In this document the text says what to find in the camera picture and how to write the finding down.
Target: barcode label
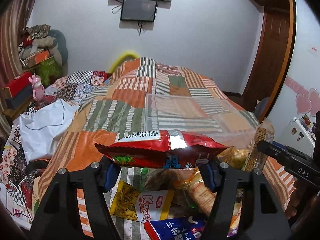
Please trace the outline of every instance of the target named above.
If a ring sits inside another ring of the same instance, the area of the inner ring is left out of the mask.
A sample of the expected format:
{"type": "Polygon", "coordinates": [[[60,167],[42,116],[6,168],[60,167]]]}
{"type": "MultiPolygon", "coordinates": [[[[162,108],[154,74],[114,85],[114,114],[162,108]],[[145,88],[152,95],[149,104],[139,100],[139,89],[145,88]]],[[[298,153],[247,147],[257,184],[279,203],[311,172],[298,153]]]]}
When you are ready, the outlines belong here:
{"type": "Polygon", "coordinates": [[[146,131],[146,132],[135,132],[129,134],[126,137],[118,140],[117,142],[134,142],[134,141],[148,141],[148,140],[159,140],[159,131],[146,131]]]}

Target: pink heart decal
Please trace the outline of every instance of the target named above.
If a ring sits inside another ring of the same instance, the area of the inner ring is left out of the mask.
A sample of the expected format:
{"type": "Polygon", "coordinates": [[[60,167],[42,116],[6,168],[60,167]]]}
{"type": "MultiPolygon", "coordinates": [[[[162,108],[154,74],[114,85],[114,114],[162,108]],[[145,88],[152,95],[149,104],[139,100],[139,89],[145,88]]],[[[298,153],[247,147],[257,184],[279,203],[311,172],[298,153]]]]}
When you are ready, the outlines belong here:
{"type": "Polygon", "coordinates": [[[306,114],[311,110],[311,102],[309,101],[308,95],[298,94],[296,96],[296,106],[298,114],[306,114]]]}
{"type": "Polygon", "coordinates": [[[320,110],[320,98],[318,91],[311,88],[308,98],[311,101],[310,117],[316,116],[316,113],[320,110]]]}

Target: yellow tube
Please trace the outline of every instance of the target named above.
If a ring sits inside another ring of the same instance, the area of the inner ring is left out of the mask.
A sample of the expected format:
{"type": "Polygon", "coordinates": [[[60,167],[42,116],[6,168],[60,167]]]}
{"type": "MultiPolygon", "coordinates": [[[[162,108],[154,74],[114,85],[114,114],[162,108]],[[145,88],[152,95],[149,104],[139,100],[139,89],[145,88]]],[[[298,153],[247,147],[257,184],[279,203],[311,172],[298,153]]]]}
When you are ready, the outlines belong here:
{"type": "Polygon", "coordinates": [[[125,60],[128,58],[137,59],[140,58],[140,56],[131,50],[127,50],[124,53],[122,53],[117,60],[112,64],[111,68],[109,69],[108,73],[113,73],[118,66],[120,66],[125,60]]]}

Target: wooden table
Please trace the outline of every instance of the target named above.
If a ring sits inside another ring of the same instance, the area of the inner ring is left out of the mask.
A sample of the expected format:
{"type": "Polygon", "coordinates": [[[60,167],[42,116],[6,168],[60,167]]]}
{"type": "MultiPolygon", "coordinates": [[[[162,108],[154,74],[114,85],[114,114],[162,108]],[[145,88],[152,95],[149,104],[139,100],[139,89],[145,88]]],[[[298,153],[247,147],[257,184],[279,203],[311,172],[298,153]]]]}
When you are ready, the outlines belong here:
{"type": "Polygon", "coordinates": [[[29,106],[30,102],[33,102],[33,96],[28,97],[16,110],[4,109],[2,114],[7,119],[9,125],[12,127],[13,121],[19,117],[20,114],[24,113],[29,106]]]}

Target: green bag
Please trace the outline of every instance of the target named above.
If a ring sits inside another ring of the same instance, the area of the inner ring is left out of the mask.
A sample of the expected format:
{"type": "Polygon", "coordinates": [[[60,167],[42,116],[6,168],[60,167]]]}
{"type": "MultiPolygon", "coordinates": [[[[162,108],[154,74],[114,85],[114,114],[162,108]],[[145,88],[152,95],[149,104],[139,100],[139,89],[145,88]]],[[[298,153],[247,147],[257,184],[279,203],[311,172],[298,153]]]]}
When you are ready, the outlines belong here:
{"type": "Polygon", "coordinates": [[[35,68],[35,72],[41,77],[41,82],[44,86],[50,85],[50,77],[57,79],[62,75],[62,66],[59,66],[54,57],[49,57],[40,62],[35,68]]]}

